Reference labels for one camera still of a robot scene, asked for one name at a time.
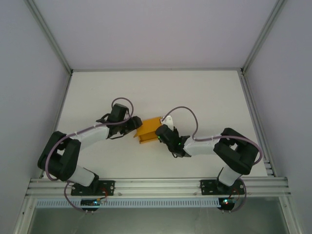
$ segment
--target white plastic piece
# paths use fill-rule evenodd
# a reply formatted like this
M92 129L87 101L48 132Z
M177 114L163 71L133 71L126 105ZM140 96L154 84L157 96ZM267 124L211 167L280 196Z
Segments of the white plastic piece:
M68 180L88 187L93 179L94 174L92 172L77 165L75 172Z
M90 131L79 134L78 136L71 137L81 142L80 150L87 148L88 146L100 141L107 139L109 134L109 128L107 126L96 127Z
M167 116L163 121L160 120L160 122L162 125L166 124L172 131L174 130L174 121L171 116Z
M190 156L195 155L213 155L213 149L217 141L194 141L192 137L184 143L184 150Z
M219 181L226 186L232 186L240 176L241 174L233 171L228 165L226 165L219 175Z

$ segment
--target white tabletop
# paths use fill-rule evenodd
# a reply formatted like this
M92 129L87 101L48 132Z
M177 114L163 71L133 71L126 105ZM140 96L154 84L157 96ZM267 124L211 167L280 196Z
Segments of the white tabletop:
M220 134L231 127L256 141L237 71L75 72L58 130L69 134L93 125L110 113L117 97L129 98L134 115L142 120L184 105L197 115L197 137ZM187 110L176 110L172 117L181 135L194 132L195 121ZM139 144L134 134L84 149L78 164L101 178L216 177L225 165L217 155L173 158L165 144ZM249 176L267 176L264 163L255 165Z

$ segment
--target white wall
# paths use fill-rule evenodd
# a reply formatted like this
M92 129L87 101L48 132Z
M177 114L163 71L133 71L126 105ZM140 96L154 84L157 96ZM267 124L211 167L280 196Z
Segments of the white wall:
M22 0L0 7L0 230L12 233L67 74Z
M312 1L289 1L247 74L279 175L312 233Z
M35 0L74 69L240 67L276 0Z

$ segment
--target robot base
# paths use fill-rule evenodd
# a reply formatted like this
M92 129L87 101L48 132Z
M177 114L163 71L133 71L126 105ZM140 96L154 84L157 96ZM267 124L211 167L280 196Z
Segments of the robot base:
M216 179L203 179L200 181L200 188L201 188L201 194L202 195L230 195L232 192L232 189L236 189L239 192L239 195L244 195L244 187L243 182L240 180L236 180L234 184L229 187L228 192L224 193L221 192L217 187L217 180Z

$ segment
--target white enclosure panel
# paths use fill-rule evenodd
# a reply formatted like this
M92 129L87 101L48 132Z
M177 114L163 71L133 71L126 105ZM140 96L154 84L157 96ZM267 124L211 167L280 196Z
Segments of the white enclosure panel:
M276 171L312 233L312 1L288 1L247 75Z
M0 233L11 234L68 75L22 0L0 7Z
M241 67L276 0L35 0L74 69Z
M111 102L117 97L129 98L135 115L142 119L165 115L185 105L198 117L197 136L220 134L232 127L256 141L237 71L77 72L58 129L72 133L89 127L110 113ZM195 121L187 110L176 110L172 116L181 135L194 132ZM83 150L79 165L105 178L214 177L225 165L217 155L175 159L165 144L139 144L134 134ZM250 174L266 175L263 162Z

